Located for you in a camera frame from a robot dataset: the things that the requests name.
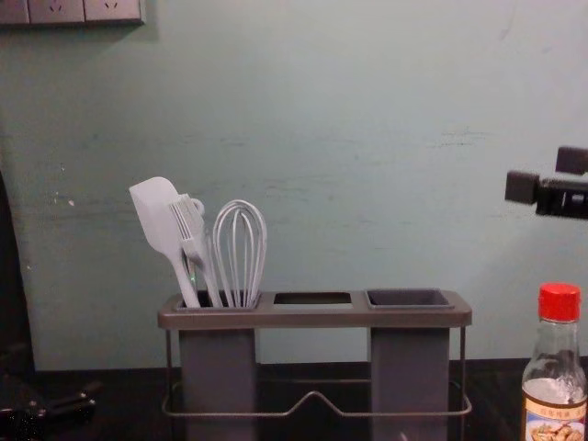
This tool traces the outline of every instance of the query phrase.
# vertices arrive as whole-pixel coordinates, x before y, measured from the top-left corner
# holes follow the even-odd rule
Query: light blue wall
[[[209,213],[230,198],[265,213],[263,288],[458,291],[470,357],[529,354],[541,281],[588,288],[588,224],[503,201],[510,168],[550,174],[560,144],[588,146],[586,2],[147,6],[134,30],[0,34],[39,368],[163,364],[156,312],[176,283],[127,191],[154,175]],[[362,331],[261,346],[263,361],[366,356]]]

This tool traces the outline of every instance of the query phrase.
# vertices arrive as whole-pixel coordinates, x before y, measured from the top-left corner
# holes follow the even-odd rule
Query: dark countertop
[[[466,420],[469,441],[513,441],[518,437],[520,419],[520,380],[525,360],[473,360],[468,362],[467,390],[473,412]],[[286,410],[305,391],[324,392],[348,411],[366,410],[368,383],[345,385],[316,382],[327,365],[274,365],[260,368],[258,403],[261,410]],[[329,375],[333,373],[330,366]],[[337,377],[366,379],[367,363],[336,364]],[[452,362],[452,379],[457,365]],[[289,383],[285,378],[306,379]],[[97,398],[96,415],[85,426],[48,437],[49,441],[172,441],[169,420],[162,414],[161,401],[166,390],[165,369],[107,371],[40,372],[30,383],[46,398],[75,393],[86,383],[100,380],[104,389]],[[452,394],[457,405],[458,393]],[[458,421],[449,426],[449,439],[458,439]],[[357,441],[369,438],[367,421],[337,420],[320,402],[305,404],[285,421],[259,425],[260,441]]]

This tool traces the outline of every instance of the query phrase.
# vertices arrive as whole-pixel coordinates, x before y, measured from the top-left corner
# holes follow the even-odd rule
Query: utensil holder
[[[260,418],[286,418],[305,401],[322,400],[342,418],[370,418],[372,441],[447,439],[447,418],[471,411],[465,391],[465,329],[471,308],[455,292],[439,289],[372,289],[349,292],[263,292],[251,309],[188,309],[173,296],[160,309],[166,330],[168,378],[172,331],[179,333],[182,412],[187,441],[255,441]],[[259,328],[370,329],[371,409],[346,412],[317,390],[289,409],[259,412],[255,406],[254,330]],[[462,409],[449,411],[449,329],[460,328]]]

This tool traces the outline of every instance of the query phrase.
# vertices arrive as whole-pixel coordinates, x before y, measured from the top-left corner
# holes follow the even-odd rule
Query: electrical outlet
[[[31,23],[80,23],[83,0],[28,0]]]
[[[0,25],[28,23],[27,0],[0,0]]]
[[[140,0],[84,0],[85,21],[142,23]]]

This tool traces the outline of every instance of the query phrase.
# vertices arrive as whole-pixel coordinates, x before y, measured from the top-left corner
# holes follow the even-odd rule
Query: metal wire base
[[[181,382],[177,382],[173,391],[180,387]],[[249,412],[249,413],[238,413],[238,412],[207,412],[207,413],[195,413],[195,412],[173,412],[169,407],[169,395],[164,397],[162,403],[162,412],[170,418],[286,418],[296,412],[304,402],[316,398],[324,402],[335,414],[341,418],[430,418],[430,417],[455,417],[464,416],[471,412],[471,402],[469,398],[465,397],[466,408],[461,411],[445,411],[445,412],[346,412],[339,409],[331,400],[325,397],[322,393],[317,390],[311,390],[300,398],[296,403],[284,412]]]
[[[170,407],[170,404],[174,402],[174,395],[176,390],[181,386],[181,381],[172,383],[172,343],[170,331],[165,331],[165,346],[167,355],[167,388],[168,392],[162,402],[162,412],[172,419],[247,419],[247,418],[268,418],[278,419],[287,418],[296,412],[306,401],[310,399],[318,399],[325,403],[336,415],[341,418],[438,418],[438,417],[460,417],[460,437],[463,440],[465,435],[465,416],[472,411],[471,401],[466,395],[466,328],[461,327],[459,333],[459,366],[460,366],[460,384],[456,385],[461,390],[461,407],[459,411],[441,411],[441,412],[346,412],[342,411],[337,407],[331,400],[329,400],[322,393],[317,390],[311,390],[301,397],[292,407],[284,412],[253,412],[253,413],[233,413],[233,412],[222,412],[222,413],[188,413],[188,412],[174,412]],[[368,379],[351,379],[350,382],[369,382]],[[339,379],[335,382],[347,382],[347,380]],[[172,428],[172,439],[174,438],[174,425],[171,424]]]

